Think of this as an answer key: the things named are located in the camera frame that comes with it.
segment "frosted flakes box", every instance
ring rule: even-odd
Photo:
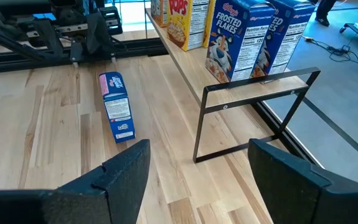
[[[206,16],[205,31],[204,31],[204,42],[202,46],[208,47],[209,37],[210,37],[210,28],[212,28],[212,21],[214,18],[214,9],[215,9],[216,0],[209,0],[208,13]]]
[[[116,143],[135,138],[128,92],[118,72],[103,73],[98,77],[105,110]]]
[[[167,37],[183,50],[202,46],[209,0],[169,0]]]
[[[251,78],[274,12],[264,0],[216,0],[205,65],[220,83]]]
[[[253,77],[285,71],[315,7],[304,0],[268,1],[276,7],[276,11],[252,72]]]
[[[160,27],[166,27],[167,0],[151,0],[151,16]]]

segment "cable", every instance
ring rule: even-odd
[[[345,2],[347,2],[347,0],[341,2],[341,3],[337,4],[337,5],[334,5],[334,7],[338,7],[338,6],[340,6],[340,5],[343,5]]]
[[[321,47],[322,49],[328,51],[330,53],[329,59],[331,59],[334,62],[354,62],[354,63],[358,64],[358,56],[356,55],[356,53],[354,53],[350,50],[346,50],[343,48],[337,49],[337,48],[332,47],[324,42],[314,40],[312,37],[305,37],[305,36],[302,36],[302,37],[305,39],[306,42],[317,45],[317,46]],[[353,54],[356,57],[357,61],[351,59],[350,54]],[[333,55],[336,57],[339,57],[339,58],[344,58],[344,59],[337,60],[332,57]]]

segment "black shoe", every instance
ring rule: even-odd
[[[315,20],[318,21],[323,26],[329,26],[327,17],[316,17]]]

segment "cereal box lying on floor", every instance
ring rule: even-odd
[[[219,82],[251,78],[274,11],[264,0],[216,0],[205,64]]]
[[[204,42],[202,43],[202,46],[204,47],[208,47],[209,45],[210,28],[212,28],[212,21],[214,19],[215,2],[216,0],[209,0],[208,14],[205,22]]]
[[[169,0],[167,37],[183,50],[202,46],[209,0]]]
[[[166,27],[167,0],[151,0],[151,16],[160,27]]]
[[[128,92],[118,72],[103,73],[98,77],[105,110],[116,143],[134,139]]]
[[[305,0],[268,1],[276,7],[276,12],[252,72],[255,77],[285,71],[315,7]]]

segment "wooden countertop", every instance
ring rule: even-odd
[[[198,101],[198,104],[200,104],[204,87],[219,83],[205,68],[207,49],[200,47],[187,52],[183,51],[167,38],[166,28],[161,28],[155,23],[155,20],[151,17],[150,9],[146,9],[146,13],[167,48],[167,51],[171,55],[174,63],[178,67],[181,75],[190,87],[192,94]],[[275,80],[264,85],[255,83],[230,90],[214,91],[208,94],[207,106],[220,105],[256,96],[297,89],[304,86],[306,86],[305,82],[299,77],[288,77]]]

